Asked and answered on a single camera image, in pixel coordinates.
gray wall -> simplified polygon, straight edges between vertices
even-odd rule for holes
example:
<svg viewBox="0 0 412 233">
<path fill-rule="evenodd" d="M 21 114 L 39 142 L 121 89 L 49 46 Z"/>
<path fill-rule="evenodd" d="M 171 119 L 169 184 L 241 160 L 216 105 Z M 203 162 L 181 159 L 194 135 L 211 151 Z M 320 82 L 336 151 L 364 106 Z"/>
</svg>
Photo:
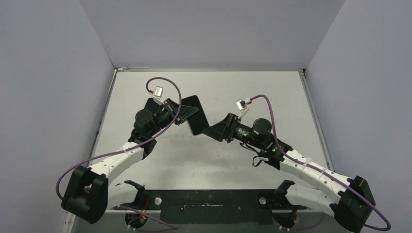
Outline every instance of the gray wall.
<svg viewBox="0 0 412 233">
<path fill-rule="evenodd" d="M 112 75 L 77 0 L 0 1 L 0 232 L 61 231 L 54 185 L 90 155 Z"/>
<path fill-rule="evenodd" d="M 306 72 L 335 169 L 368 180 L 396 233 L 411 231 L 411 12 L 410 0 L 347 0 Z"/>
<path fill-rule="evenodd" d="M 80 0 L 116 67 L 309 65 L 344 0 Z"/>
</svg>

bolt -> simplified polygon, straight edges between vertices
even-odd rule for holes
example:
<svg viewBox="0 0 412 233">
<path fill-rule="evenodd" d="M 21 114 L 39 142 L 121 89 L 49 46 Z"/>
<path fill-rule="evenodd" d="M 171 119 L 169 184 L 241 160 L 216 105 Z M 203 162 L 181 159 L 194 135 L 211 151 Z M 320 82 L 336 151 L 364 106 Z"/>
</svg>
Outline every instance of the bolt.
<svg viewBox="0 0 412 233">
<path fill-rule="evenodd" d="M 155 203 L 156 205 L 160 205 L 160 204 L 162 203 L 162 198 L 155 198 L 155 199 L 154 199 L 154 203 Z"/>
<path fill-rule="evenodd" d="M 262 205 L 265 205 L 266 204 L 266 198 L 264 198 L 264 197 L 259 198 L 259 203 L 262 204 Z"/>
</svg>

purple cable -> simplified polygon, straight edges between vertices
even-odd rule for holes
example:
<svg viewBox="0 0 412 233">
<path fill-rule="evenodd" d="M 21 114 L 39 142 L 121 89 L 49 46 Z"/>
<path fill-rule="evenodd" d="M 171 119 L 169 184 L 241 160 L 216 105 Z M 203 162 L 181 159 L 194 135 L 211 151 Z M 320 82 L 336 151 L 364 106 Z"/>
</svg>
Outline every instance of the purple cable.
<svg viewBox="0 0 412 233">
<path fill-rule="evenodd" d="M 269 113 L 270 113 L 270 115 L 271 115 L 271 121 L 272 121 L 273 136 L 274 136 L 274 138 L 275 138 L 275 143 L 276 143 L 277 148 L 279 148 L 279 150 L 282 152 L 283 156 L 287 157 L 288 159 L 290 159 L 290 160 L 292 160 L 292 161 L 294 161 L 294 162 L 296 162 L 296 163 L 298 163 L 298 164 L 301 164 L 301 165 L 304 164 L 304 162 L 301 162 L 301 161 L 299 161 L 299 160 L 297 160 L 297 159 L 293 159 L 292 157 L 288 156 L 288 155 L 283 151 L 283 149 L 281 148 L 281 146 L 279 145 L 279 142 L 278 142 L 277 136 L 276 136 L 275 117 L 273 116 L 272 106 L 271 106 L 271 104 L 270 104 L 270 101 L 269 101 L 268 97 L 267 97 L 266 95 L 257 95 L 257 96 L 255 96 L 255 97 L 250 98 L 250 100 L 255 100 L 255 99 L 260 98 L 260 97 L 265 98 L 265 100 L 266 100 L 266 102 L 267 102 L 267 104 L 268 104 Z M 319 168 L 317 168 L 317 167 L 315 167 L 315 166 L 312 166 L 312 165 L 310 165 L 310 164 L 307 164 L 306 166 L 307 166 L 307 167 L 310 167 L 310 168 L 312 168 L 312 169 L 314 169 L 314 170 L 316 170 L 316 171 L 322 172 L 322 170 L 320 170 Z M 358 198 L 360 198 L 362 201 L 364 201 L 369 207 L 371 207 L 371 208 L 379 215 L 379 217 L 381 217 L 382 220 L 385 221 L 385 223 L 386 223 L 386 228 L 374 227 L 374 226 L 370 226 L 370 225 L 367 225 L 367 224 L 365 224 L 365 227 L 370 228 L 370 229 L 373 229 L 373 230 L 377 230 L 377 231 L 383 231 L 383 232 L 389 231 L 389 230 L 391 229 L 391 224 L 390 224 L 390 222 L 388 221 L 388 219 L 387 219 L 372 203 L 370 203 L 366 198 L 364 198 L 361 194 L 359 194 L 359 193 L 356 192 L 353 188 L 349 187 L 348 185 L 344 184 L 343 182 L 341 182 L 341 181 L 339 181 L 339 180 L 337 180 L 337 179 L 334 179 L 332 175 L 329 175 L 329 174 L 327 174 L 327 173 L 323 173 L 323 174 L 324 174 L 325 176 L 327 176 L 328 178 L 330 178 L 331 180 L 333 180 L 334 182 L 342 185 L 343 187 L 345 187 L 346 189 L 348 189 L 349 191 L 351 191 L 353 194 L 355 194 Z"/>
<path fill-rule="evenodd" d="M 175 226 L 173 226 L 173 225 L 171 225 L 171 224 L 169 224 L 169 223 L 166 223 L 166 222 L 164 222 L 164 221 L 162 221 L 162 220 L 160 220 L 160 219 L 158 219 L 158 218 L 156 218 L 156 217 L 153 217 L 153 216 L 151 216 L 151 215 L 145 214 L 145 213 L 143 213 L 143 212 L 141 212 L 141 211 L 139 211 L 139 210 L 135 210 L 135 209 L 132 209 L 132 208 L 129 208 L 129 207 L 126 207 L 126 206 L 120 206 L 120 208 L 122 208 L 122 209 L 124 209 L 124 210 L 130 210 L 130 211 L 136 212 L 136 213 L 141 214 L 141 215 L 143 215 L 143 216 L 145 216 L 145 217 L 147 217 L 147 218 L 151 218 L 151 219 L 153 219 L 154 221 L 157 221 L 157 222 L 159 222 L 159 223 L 161 223 L 161 224 L 163 224 L 163 225 L 166 225 L 166 226 L 170 227 L 170 228 L 159 229 L 159 230 L 136 229 L 136 231 L 138 231 L 138 232 L 167 232 L 167 231 L 177 230 L 177 227 L 175 227 Z M 139 219 L 139 217 L 133 218 L 132 220 L 129 221 L 129 223 L 127 223 L 127 225 L 130 226 L 130 224 L 131 224 L 133 221 L 137 220 L 137 219 Z"/>
<path fill-rule="evenodd" d="M 309 227 L 301 227 L 301 228 L 289 228 L 289 231 L 295 232 L 295 231 L 304 231 L 304 230 L 313 229 L 313 228 L 319 226 L 319 225 L 325 220 L 325 218 L 326 218 L 326 214 L 323 214 L 323 215 L 322 215 L 322 218 L 321 218 L 315 225 L 312 225 L 312 226 L 309 226 Z M 275 223 L 276 223 L 277 225 L 281 226 L 282 229 L 284 229 L 284 230 L 287 230 L 287 229 L 288 229 L 288 228 L 283 227 L 282 225 L 280 225 L 276 220 L 275 220 Z"/>
<path fill-rule="evenodd" d="M 176 85 L 173 81 L 171 81 L 171 80 L 169 80 L 169 79 L 162 78 L 162 77 L 155 77 L 155 78 L 149 79 L 149 80 L 147 81 L 147 83 L 146 83 L 146 89 L 147 89 L 148 92 L 150 92 L 150 90 L 149 90 L 149 83 L 150 83 L 152 80 L 155 80 L 155 79 L 160 79 L 160 80 L 168 81 L 168 82 L 170 82 L 170 83 L 176 88 L 176 91 L 177 91 L 177 93 L 179 94 L 179 107 L 177 108 L 176 115 L 174 116 L 173 120 L 169 123 L 169 125 L 167 125 L 167 126 L 166 126 L 162 131 L 160 131 L 158 134 L 156 134 L 155 136 L 153 136 L 153 137 L 150 138 L 149 140 L 144 141 L 144 142 L 142 142 L 142 143 L 140 143 L 140 144 L 138 144 L 138 145 L 136 145 L 136 146 L 134 146 L 134 147 L 127 148 L 125 151 L 133 150 L 133 149 L 135 149 L 135 148 L 141 147 L 141 146 L 145 145 L 146 143 L 149 143 L 149 142 L 155 140 L 157 137 L 159 137 L 160 135 L 162 135 L 162 134 L 176 121 L 176 119 L 179 117 L 180 109 L 182 108 L 182 95 L 180 94 L 180 89 L 177 87 L 177 85 Z M 71 168 L 67 169 L 67 171 L 63 172 L 63 174 L 62 174 L 62 175 L 59 177 L 59 179 L 57 180 L 57 183 L 56 183 L 56 194 L 57 194 L 57 196 L 58 196 L 61 200 L 63 199 L 63 196 L 60 194 L 60 191 L 59 191 L 59 186 L 60 186 L 60 183 L 61 183 L 63 177 L 66 176 L 71 170 L 77 168 L 78 166 L 80 166 L 80 165 L 82 165 L 82 164 L 84 164 L 84 163 L 90 162 L 90 161 L 92 161 L 92 160 L 100 159 L 100 158 L 107 157 L 107 156 L 111 156 L 111 155 L 121 154 L 121 153 L 124 153 L 124 150 L 115 151 L 115 152 L 111 152 L 111 153 L 107 153 L 107 154 L 102 154 L 102 155 L 99 155 L 99 156 L 96 156 L 96 157 L 88 158 L 88 159 L 86 159 L 86 160 L 84 160 L 84 161 L 81 161 L 80 163 L 72 166 Z"/>
</svg>

